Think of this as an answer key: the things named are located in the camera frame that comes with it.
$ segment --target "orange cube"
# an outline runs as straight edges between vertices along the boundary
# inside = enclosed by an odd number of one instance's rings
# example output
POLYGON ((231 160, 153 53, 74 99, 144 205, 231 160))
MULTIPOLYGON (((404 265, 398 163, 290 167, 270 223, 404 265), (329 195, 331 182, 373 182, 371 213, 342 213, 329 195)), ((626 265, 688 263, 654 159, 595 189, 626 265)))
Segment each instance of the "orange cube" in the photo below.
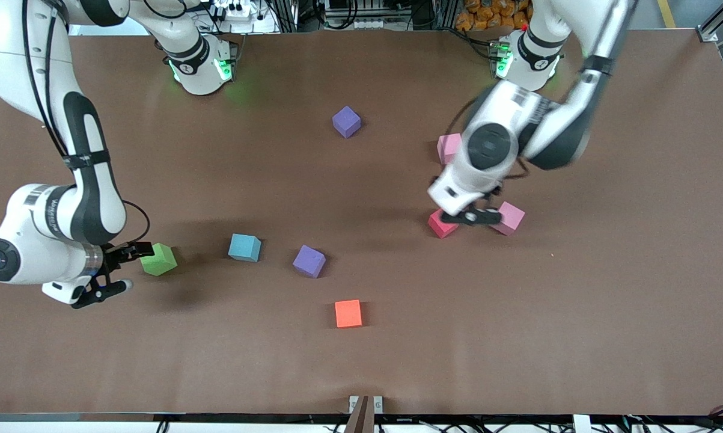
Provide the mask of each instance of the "orange cube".
POLYGON ((358 299, 334 302, 334 313, 337 327, 361 326, 361 302, 358 299))

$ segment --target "white robot link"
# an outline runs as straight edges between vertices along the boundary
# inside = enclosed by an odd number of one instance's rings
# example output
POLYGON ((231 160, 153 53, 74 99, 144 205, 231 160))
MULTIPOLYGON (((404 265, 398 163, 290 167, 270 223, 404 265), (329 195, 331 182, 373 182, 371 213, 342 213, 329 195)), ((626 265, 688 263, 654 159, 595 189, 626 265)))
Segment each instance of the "white robot link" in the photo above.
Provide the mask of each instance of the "white robot link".
POLYGON ((231 79, 237 49, 198 32, 185 14, 198 3, 0 0, 0 97, 44 123, 75 178, 65 186, 25 185, 10 197, 0 226, 1 282, 42 284, 43 293, 75 308, 131 288, 109 275, 153 250, 139 239, 109 243, 126 211, 97 110, 73 74, 67 27, 116 25, 130 16, 160 42, 183 88, 203 95, 231 79))
POLYGON ((514 32, 509 36, 512 43, 504 44, 506 58, 515 59, 505 63, 507 79, 476 99, 457 154, 428 189, 444 210, 444 222, 499 224, 497 209, 477 207, 476 202, 499 194, 517 160, 553 170, 581 156, 634 8, 636 0, 535 1, 529 28, 514 32), (585 61, 567 100, 559 104, 530 90, 550 78, 558 49, 570 32, 564 23, 580 39, 585 61), (548 61, 545 67, 541 57, 548 61))

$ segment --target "table surface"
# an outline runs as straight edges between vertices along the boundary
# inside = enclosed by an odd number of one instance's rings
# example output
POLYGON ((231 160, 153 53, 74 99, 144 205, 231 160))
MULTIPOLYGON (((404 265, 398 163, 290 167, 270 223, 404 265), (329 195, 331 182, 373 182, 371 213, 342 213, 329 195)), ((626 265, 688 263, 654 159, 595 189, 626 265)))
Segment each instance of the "table surface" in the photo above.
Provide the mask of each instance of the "table surface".
MULTIPOLYGON (((578 47, 543 93, 565 93, 578 47)), ((0 284, 0 412, 704 414, 723 404, 723 65, 693 30, 631 32, 583 158, 504 198, 506 238, 430 232, 436 138, 491 83, 438 33, 249 37, 205 97, 151 38, 76 38, 123 198, 174 247, 161 277, 72 310, 0 284), (331 117, 364 119, 349 140, 331 117), (227 258, 232 233, 260 263, 227 258), (317 280, 290 266, 328 256, 317 280), (332 305, 366 326, 335 329, 332 305)), ((26 183, 69 183, 37 121, 0 103, 0 222, 26 183)), ((141 232, 131 213, 122 239, 141 232)))

